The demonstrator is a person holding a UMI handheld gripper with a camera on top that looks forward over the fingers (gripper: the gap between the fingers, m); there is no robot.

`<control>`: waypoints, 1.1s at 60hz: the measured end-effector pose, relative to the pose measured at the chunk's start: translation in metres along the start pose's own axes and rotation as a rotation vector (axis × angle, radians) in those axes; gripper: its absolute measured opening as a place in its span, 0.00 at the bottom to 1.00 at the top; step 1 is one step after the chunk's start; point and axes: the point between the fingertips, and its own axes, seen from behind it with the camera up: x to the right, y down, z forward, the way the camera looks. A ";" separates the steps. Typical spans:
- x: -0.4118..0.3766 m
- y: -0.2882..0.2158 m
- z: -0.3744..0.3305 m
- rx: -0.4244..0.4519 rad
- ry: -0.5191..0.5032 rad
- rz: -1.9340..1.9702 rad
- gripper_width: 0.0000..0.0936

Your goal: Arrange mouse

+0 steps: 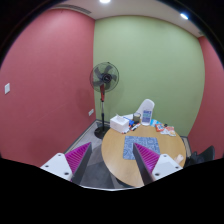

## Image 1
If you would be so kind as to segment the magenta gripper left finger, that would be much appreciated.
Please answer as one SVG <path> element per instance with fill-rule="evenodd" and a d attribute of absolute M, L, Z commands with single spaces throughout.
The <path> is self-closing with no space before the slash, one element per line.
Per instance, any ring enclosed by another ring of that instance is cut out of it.
<path fill-rule="evenodd" d="M 43 164 L 41 169 L 79 185 L 91 153 L 92 144 L 88 142 L 66 154 L 57 153 Z"/>

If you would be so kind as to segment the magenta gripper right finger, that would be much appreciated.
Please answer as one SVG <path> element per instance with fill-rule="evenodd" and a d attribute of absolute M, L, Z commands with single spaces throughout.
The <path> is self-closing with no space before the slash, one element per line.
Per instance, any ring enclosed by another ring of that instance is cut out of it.
<path fill-rule="evenodd" d="M 182 169 L 168 154 L 159 155 L 137 143 L 133 144 L 133 154 L 145 185 Z"/>

